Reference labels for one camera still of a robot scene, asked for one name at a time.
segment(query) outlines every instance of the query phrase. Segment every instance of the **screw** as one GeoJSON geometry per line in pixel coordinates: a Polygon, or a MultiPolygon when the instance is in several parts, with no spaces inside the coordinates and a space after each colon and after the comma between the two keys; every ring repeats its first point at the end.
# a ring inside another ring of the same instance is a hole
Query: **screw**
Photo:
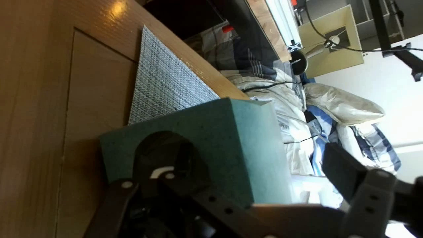
{"type": "Polygon", "coordinates": [[[167,173],[164,177],[165,177],[167,180],[173,180],[173,179],[175,179],[175,173],[167,173]]]}
{"type": "Polygon", "coordinates": [[[122,188],[128,189],[131,188],[134,184],[131,181],[124,181],[120,184],[122,188]]]}

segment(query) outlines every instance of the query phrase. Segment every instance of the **grid paper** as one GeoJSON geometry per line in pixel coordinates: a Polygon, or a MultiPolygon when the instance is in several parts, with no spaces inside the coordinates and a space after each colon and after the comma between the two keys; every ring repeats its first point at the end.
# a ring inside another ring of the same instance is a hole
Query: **grid paper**
{"type": "Polygon", "coordinates": [[[218,98],[147,26],[143,28],[140,62],[128,124],[218,98]]]}

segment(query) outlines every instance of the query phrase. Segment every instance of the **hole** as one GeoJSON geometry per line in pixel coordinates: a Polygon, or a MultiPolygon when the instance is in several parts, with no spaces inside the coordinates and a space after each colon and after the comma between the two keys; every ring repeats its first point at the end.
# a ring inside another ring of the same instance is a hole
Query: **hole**
{"type": "Polygon", "coordinates": [[[370,206],[368,206],[368,208],[366,208],[366,212],[368,212],[368,213],[374,213],[374,209],[370,208],[370,206]]]}
{"type": "Polygon", "coordinates": [[[231,214],[231,213],[234,213],[234,210],[233,210],[231,208],[226,208],[226,209],[225,209],[225,213],[226,213],[226,214],[231,214]]]}

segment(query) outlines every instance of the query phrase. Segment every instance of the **wooden cabinet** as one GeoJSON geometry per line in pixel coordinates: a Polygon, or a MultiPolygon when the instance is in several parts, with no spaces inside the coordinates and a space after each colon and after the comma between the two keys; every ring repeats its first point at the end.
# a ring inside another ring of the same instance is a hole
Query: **wooden cabinet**
{"type": "Polygon", "coordinates": [[[246,98],[134,0],[1,3],[0,237],[82,237],[106,188],[97,138],[127,122],[144,25],[246,98]]]}

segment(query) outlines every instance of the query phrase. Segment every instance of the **white wall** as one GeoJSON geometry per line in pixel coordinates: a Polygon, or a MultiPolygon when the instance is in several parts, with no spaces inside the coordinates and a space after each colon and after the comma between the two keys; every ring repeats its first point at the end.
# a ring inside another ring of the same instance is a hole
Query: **white wall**
{"type": "MultiPolygon", "coordinates": [[[[423,34],[405,42],[423,48],[423,34]]],[[[423,58],[423,52],[412,53],[423,58]]],[[[364,65],[334,71],[316,81],[382,106],[386,116],[379,127],[402,159],[399,177],[414,180],[416,175],[423,175],[423,78],[422,82],[414,82],[411,69],[394,56],[383,58],[381,53],[368,53],[364,65]]]]}

